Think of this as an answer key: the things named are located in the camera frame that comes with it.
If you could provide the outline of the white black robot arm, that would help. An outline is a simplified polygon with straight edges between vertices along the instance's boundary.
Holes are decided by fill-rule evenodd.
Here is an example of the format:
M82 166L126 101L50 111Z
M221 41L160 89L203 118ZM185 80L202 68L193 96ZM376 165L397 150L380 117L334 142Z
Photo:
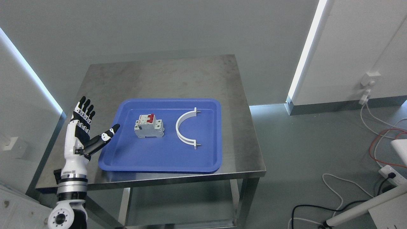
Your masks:
M57 187L57 205L48 217L49 229L86 229L87 177L83 174L61 175L54 171Z

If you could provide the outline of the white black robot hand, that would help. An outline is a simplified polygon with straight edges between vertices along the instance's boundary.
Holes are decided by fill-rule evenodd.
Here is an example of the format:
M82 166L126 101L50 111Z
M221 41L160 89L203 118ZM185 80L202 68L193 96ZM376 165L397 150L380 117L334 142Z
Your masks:
M91 101L83 96L75 106L67 125L64 158L66 163L61 176L81 174L87 176L87 164L93 154L106 146L120 128L113 125L107 131L90 138L90 128L95 111Z

